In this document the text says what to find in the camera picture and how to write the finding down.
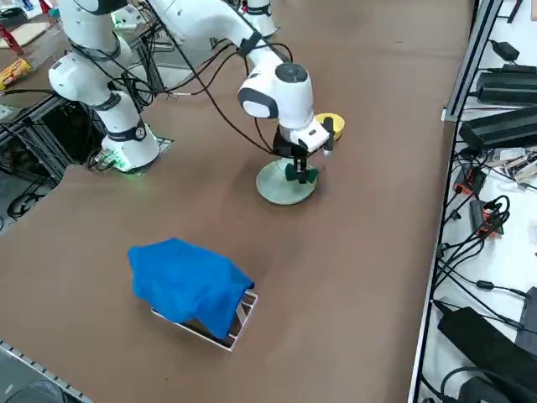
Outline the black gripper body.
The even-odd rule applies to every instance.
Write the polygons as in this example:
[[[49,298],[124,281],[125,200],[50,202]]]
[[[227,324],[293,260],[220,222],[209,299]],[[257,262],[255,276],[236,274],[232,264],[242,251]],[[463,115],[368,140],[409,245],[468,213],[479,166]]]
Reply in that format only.
[[[273,140],[273,152],[282,158],[293,160],[307,159],[310,155],[307,149],[288,141],[283,136],[281,128],[276,128]]]

